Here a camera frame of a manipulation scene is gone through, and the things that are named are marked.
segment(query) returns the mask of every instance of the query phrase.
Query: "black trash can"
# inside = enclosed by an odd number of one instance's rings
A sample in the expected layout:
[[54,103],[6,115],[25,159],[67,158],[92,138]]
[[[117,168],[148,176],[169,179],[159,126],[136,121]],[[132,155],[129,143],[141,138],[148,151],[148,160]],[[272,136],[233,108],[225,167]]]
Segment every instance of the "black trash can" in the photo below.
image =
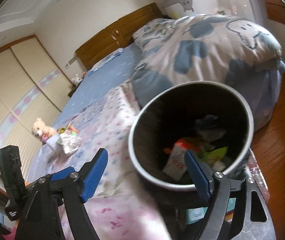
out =
[[188,82],[153,98],[140,112],[129,134],[129,155],[156,200],[175,207],[192,208],[196,187],[177,184],[162,172],[168,157],[163,149],[187,134],[168,135],[168,130],[194,123],[208,114],[219,117],[226,130],[226,156],[232,159],[223,173],[234,175],[244,168],[253,136],[253,117],[246,100],[233,88],[211,81]]

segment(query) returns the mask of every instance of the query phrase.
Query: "plush toy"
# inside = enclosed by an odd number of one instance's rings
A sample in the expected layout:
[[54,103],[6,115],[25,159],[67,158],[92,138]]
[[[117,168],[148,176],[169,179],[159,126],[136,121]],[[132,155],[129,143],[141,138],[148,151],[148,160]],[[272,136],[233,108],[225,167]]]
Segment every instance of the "plush toy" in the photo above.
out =
[[36,122],[32,128],[32,132],[33,135],[39,138],[43,144],[45,144],[50,137],[57,134],[57,131],[54,128],[46,126],[40,118],[36,119]]
[[72,78],[72,81],[74,82],[75,86],[77,86],[83,81],[83,79],[76,74],[76,77]]

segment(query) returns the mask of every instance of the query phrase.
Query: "silver rim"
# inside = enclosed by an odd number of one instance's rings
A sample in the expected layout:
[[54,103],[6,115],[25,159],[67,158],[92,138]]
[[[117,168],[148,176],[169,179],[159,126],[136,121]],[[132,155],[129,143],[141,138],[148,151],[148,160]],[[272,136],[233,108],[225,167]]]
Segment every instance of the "silver rim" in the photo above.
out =
[[190,84],[210,84],[210,85],[214,85],[214,86],[224,88],[224,89],[230,91],[231,93],[233,93],[238,98],[238,100],[241,102],[243,107],[246,109],[247,124],[248,124],[248,135],[247,135],[246,143],[244,144],[239,156],[232,163],[232,165],[229,166],[223,172],[223,174],[225,174],[225,175],[229,174],[230,172],[232,172],[234,169],[236,169],[241,164],[242,159],[246,156],[246,154],[248,152],[248,149],[250,147],[252,137],[253,137],[253,116],[252,116],[252,112],[251,112],[251,109],[250,109],[247,101],[244,99],[244,97],[239,92],[237,92],[236,90],[234,90],[233,88],[231,88],[225,84],[215,82],[215,81],[191,81],[191,82],[187,82],[187,83],[180,84],[180,85],[174,86],[172,88],[169,88],[166,91],[164,91],[161,94],[154,97],[139,112],[138,116],[136,117],[136,119],[135,119],[135,121],[134,121],[134,123],[130,129],[129,139],[128,139],[129,157],[130,157],[133,165],[135,166],[136,170],[146,180],[148,180],[149,182],[151,182],[155,185],[158,185],[159,187],[169,189],[169,190],[174,190],[174,191],[195,191],[196,187],[194,184],[178,185],[178,184],[172,184],[172,183],[164,182],[162,180],[155,178],[154,176],[150,175],[147,171],[145,171],[145,169],[140,165],[140,163],[139,163],[139,161],[135,155],[134,144],[133,144],[134,131],[135,131],[138,120],[140,119],[141,115],[146,111],[146,109],[150,106],[150,104],[152,104],[155,100],[157,100],[159,97],[161,97],[163,94],[167,93],[168,91],[173,90],[177,87],[186,86],[186,85],[190,85]]

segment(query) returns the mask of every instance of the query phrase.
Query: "cartoon ghost drawing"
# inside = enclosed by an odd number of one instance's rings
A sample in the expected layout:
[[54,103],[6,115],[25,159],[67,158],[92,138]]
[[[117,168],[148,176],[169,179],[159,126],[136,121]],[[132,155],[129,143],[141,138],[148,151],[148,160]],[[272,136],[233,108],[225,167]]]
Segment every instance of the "cartoon ghost drawing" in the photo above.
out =
[[226,27],[228,30],[237,33],[241,42],[249,49],[256,49],[259,35],[271,35],[264,27],[244,19],[228,22]]

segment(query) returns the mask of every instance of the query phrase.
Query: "wooden headboard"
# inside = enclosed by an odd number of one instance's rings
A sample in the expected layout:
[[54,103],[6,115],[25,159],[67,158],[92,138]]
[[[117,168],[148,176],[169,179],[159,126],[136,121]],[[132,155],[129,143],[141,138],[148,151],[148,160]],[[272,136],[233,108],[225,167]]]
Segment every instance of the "wooden headboard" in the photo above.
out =
[[118,48],[133,43],[132,34],[153,19],[163,15],[155,3],[144,6],[110,24],[76,50],[87,70]]

